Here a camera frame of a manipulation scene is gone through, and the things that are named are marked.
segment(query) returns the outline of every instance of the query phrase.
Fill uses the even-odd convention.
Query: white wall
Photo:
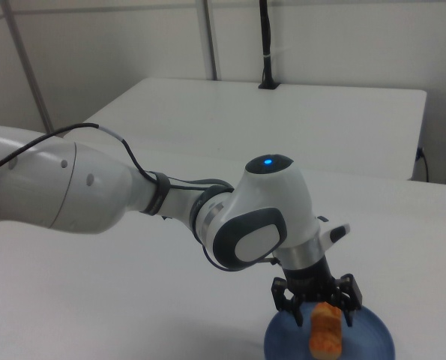
[[[44,131],[0,8],[0,125]]]
[[[269,8],[275,78],[426,91],[421,144],[431,181],[445,182],[446,2],[288,5],[298,2],[317,3],[285,0]],[[221,79],[261,81],[257,0],[213,0],[212,5]],[[418,164],[417,179],[423,168]]]
[[[257,0],[209,3],[220,78],[260,81]],[[426,91],[421,145],[432,181],[445,182],[446,2],[274,3],[275,77],[285,83]],[[86,120],[145,77],[210,78],[202,0],[10,0],[10,5],[55,128]],[[43,130],[4,19],[0,124]],[[422,163],[415,178],[424,178]]]
[[[11,6],[55,128],[86,120],[145,77],[207,78],[195,1]]]

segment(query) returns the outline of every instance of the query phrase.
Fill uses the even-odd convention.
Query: white desk
[[[125,159],[116,142],[97,145]],[[237,184],[243,162],[135,149],[148,169]],[[446,185],[307,170],[328,252],[386,323],[397,359],[446,359]],[[175,220],[128,213],[100,235],[0,223],[0,359],[263,359],[278,267],[212,268]]]
[[[412,177],[424,91],[257,85],[145,79],[88,121],[145,149],[228,160],[279,153],[308,169]]]

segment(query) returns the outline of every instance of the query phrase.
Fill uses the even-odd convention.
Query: orange food
[[[322,302],[311,313],[310,352],[318,360],[336,360],[343,351],[341,310]]]

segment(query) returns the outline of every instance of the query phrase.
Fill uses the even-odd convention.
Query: black stand
[[[259,0],[259,13],[261,14],[262,54],[265,65],[259,88],[274,90],[279,83],[273,80],[271,70],[271,25],[269,24],[267,0]]]

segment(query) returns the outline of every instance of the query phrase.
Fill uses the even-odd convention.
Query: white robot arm
[[[135,167],[83,144],[28,130],[0,127],[0,221],[12,220],[72,233],[100,233],[127,211],[174,218],[208,249],[219,269],[245,269],[273,253],[286,280],[275,278],[272,292],[279,311],[328,301],[352,323],[361,293],[352,275],[334,280],[325,251],[349,232],[349,225],[320,233],[319,219],[302,172],[282,155],[265,155],[246,165],[233,189],[216,179],[182,181],[146,172],[117,134]],[[288,288],[295,296],[286,300]]]

